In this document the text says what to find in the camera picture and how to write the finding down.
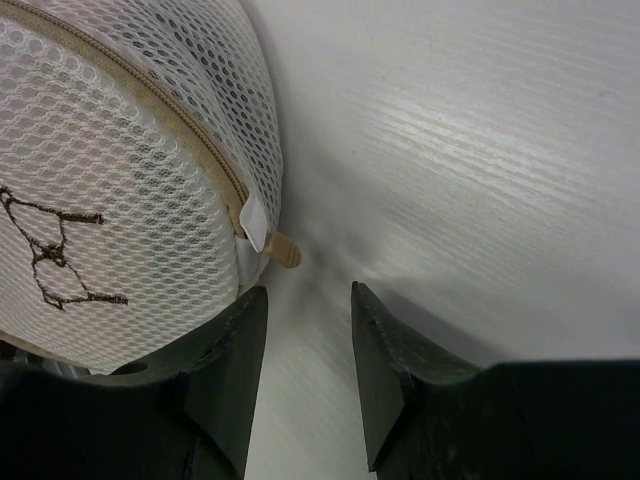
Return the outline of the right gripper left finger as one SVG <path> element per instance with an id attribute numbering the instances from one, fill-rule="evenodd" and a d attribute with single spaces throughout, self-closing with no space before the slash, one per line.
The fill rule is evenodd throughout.
<path id="1" fill-rule="evenodd" d="M 109 375 L 1 366 L 5 479 L 240 479 L 264 355 L 268 294 Z"/>

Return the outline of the white mesh laundry bag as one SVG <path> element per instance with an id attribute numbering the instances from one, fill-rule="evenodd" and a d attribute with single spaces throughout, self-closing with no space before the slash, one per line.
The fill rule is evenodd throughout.
<path id="1" fill-rule="evenodd" d="M 283 158 L 237 1 L 1 5 L 1 337 L 111 372 L 208 322 L 269 261 Z"/>

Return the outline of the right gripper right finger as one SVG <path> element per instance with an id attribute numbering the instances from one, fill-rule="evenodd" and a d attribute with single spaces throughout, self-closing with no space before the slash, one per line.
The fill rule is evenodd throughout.
<path id="1" fill-rule="evenodd" d="M 381 479 L 635 479 L 639 364 L 476 366 L 398 320 L 363 283 L 352 343 L 370 471 Z"/>

